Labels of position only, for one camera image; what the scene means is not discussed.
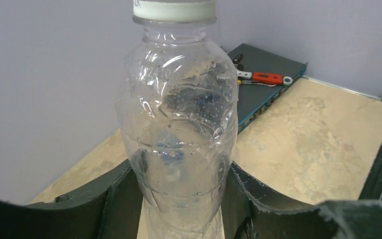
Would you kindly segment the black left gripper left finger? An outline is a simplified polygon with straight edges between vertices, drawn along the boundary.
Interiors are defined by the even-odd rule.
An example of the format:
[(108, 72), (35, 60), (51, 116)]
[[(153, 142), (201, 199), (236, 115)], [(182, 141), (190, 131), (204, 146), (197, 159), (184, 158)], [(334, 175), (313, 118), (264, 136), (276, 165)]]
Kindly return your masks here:
[(51, 203), (0, 201), (0, 239), (135, 239), (142, 200), (125, 160)]

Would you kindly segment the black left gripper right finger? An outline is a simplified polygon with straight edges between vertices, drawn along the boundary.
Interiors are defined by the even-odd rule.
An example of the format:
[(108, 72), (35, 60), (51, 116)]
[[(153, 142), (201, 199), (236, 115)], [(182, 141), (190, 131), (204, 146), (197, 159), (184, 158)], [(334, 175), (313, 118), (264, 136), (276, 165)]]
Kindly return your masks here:
[(222, 200), (227, 239), (382, 239), (382, 200), (310, 205), (233, 163)]

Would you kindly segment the clear bottle blue cap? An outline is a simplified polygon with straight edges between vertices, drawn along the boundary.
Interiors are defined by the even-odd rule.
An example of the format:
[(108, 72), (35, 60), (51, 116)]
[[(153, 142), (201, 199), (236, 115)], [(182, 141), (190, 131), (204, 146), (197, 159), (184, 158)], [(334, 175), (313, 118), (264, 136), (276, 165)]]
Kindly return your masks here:
[(136, 0), (142, 39), (125, 56), (120, 134), (151, 239), (219, 239), (238, 131), (237, 71), (207, 37), (214, 0)]

